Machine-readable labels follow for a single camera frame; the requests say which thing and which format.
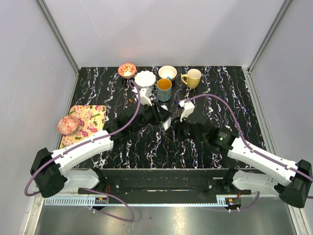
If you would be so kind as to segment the white remote control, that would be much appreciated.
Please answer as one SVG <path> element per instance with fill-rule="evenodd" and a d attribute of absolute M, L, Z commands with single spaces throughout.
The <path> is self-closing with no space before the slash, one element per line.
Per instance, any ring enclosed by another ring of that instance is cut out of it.
<path fill-rule="evenodd" d="M 172 113 L 168 110 L 166 105 L 161 105 L 160 115 L 162 118 L 163 129 L 164 129 L 164 131 L 166 131 L 170 127 Z"/>

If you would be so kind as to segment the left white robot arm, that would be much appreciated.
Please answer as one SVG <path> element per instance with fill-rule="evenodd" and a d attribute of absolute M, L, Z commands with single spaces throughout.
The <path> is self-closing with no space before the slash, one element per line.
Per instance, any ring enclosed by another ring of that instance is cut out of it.
<path fill-rule="evenodd" d="M 110 120 L 103 129 L 69 147 L 52 152 L 39 150 L 30 169 L 31 182 L 35 182 L 38 194 L 52 197 L 64 189 L 88 188 L 102 193 L 106 182 L 96 170 L 75 170 L 74 166 L 101 153 L 112 150 L 147 125 L 165 124 L 171 112 L 153 102 L 151 106 L 140 105 L 131 113 L 129 108 L 117 118 Z"/>

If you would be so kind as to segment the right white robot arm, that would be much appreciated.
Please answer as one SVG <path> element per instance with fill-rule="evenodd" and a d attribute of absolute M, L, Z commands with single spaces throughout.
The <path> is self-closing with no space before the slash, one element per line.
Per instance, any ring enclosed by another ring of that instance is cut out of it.
<path fill-rule="evenodd" d="M 312 164 L 306 160 L 286 160 L 254 146 L 227 128 L 189 122 L 186 118 L 172 120 L 165 133 L 171 141 L 198 141 L 214 154 L 227 155 L 261 171 L 252 174 L 234 170 L 232 177 L 222 182 L 226 193 L 259 191 L 276 195 L 296 208 L 303 208 L 309 198 L 313 170 Z"/>

